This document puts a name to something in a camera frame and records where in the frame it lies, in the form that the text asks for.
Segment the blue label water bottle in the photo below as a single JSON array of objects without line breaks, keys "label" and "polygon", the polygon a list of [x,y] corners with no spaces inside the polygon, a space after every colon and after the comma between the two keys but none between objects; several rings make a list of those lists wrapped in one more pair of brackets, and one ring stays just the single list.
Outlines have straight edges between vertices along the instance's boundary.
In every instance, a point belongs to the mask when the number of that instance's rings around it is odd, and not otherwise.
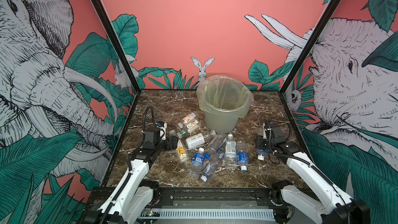
[{"label": "blue label water bottle", "polygon": [[247,144],[243,140],[239,140],[236,144],[237,164],[242,172],[247,172],[247,165],[249,164],[249,156],[247,153]]},{"label": "blue label water bottle", "polygon": [[258,160],[264,161],[265,157],[268,156],[268,151],[262,150],[262,149],[256,149],[256,152],[258,154]]}]

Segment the yellow label clear bottle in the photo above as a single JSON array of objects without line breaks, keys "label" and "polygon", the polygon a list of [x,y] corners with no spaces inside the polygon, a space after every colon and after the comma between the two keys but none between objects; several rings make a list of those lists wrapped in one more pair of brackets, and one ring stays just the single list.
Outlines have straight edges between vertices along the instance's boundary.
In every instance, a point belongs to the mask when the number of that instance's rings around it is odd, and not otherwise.
[{"label": "yellow label clear bottle", "polygon": [[187,154],[187,150],[184,146],[184,144],[182,143],[181,140],[178,140],[177,142],[177,148],[175,149],[176,151],[176,155],[179,159],[180,162],[186,162],[188,161],[188,154]]}]

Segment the tall white label water bottle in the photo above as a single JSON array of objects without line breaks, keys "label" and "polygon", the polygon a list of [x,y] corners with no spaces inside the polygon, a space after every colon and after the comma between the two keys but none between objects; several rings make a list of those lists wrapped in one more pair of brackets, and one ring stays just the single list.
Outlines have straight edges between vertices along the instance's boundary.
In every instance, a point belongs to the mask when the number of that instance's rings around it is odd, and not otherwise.
[{"label": "tall white label water bottle", "polygon": [[224,164],[227,169],[236,169],[236,141],[232,134],[228,134],[224,149]]}]

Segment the blue label bottle white cap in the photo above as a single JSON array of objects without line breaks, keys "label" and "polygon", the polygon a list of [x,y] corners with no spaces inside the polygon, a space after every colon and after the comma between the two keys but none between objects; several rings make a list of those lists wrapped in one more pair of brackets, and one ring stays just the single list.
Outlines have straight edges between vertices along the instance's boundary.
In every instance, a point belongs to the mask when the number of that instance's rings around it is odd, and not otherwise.
[{"label": "blue label bottle white cap", "polygon": [[191,165],[189,167],[189,176],[192,178],[198,178],[202,171],[205,160],[204,151],[204,148],[199,148],[192,158]]}]

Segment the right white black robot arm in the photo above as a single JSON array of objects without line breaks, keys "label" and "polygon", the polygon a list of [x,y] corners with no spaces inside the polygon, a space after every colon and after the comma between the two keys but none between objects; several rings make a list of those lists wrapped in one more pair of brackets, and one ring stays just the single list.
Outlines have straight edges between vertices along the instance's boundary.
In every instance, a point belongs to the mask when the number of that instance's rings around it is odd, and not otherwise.
[{"label": "right white black robot arm", "polygon": [[316,198],[301,192],[292,182],[282,180],[272,185],[269,198],[275,206],[289,204],[316,224],[369,224],[370,208],[334,184],[311,161],[304,149],[283,135],[281,126],[264,121],[257,136],[258,158],[273,155],[291,168],[311,189]]}]

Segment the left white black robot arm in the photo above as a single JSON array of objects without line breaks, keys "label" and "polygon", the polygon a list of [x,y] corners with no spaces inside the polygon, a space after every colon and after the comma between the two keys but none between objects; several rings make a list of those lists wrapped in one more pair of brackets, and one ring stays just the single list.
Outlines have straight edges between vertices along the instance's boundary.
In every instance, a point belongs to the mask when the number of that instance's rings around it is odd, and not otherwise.
[{"label": "left white black robot arm", "polygon": [[87,210],[81,224],[133,224],[147,205],[161,198],[159,184],[144,180],[164,150],[173,148],[176,138],[166,137],[166,126],[156,125],[143,131],[137,148],[127,155],[127,170],[114,191],[96,210]]}]

